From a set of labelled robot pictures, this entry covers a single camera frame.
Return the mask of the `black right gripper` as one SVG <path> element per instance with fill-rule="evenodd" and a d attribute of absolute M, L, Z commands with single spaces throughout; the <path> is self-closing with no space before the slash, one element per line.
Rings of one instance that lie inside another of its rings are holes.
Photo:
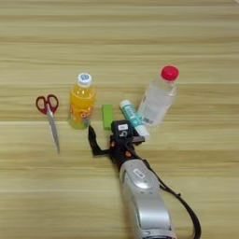
<path fill-rule="evenodd" d="M 88 128 L 88 140 L 92 154 L 94 156 L 109 154 L 111 161 L 118 170 L 125 162 L 139 159 L 139 156 L 134 151 L 134 144 L 141 144 L 146 141 L 144 136 L 134 136 L 132 138 L 114 138 L 111 136 L 109 150 L 101 149 L 97 144 L 95 130 L 91 126 Z"/>

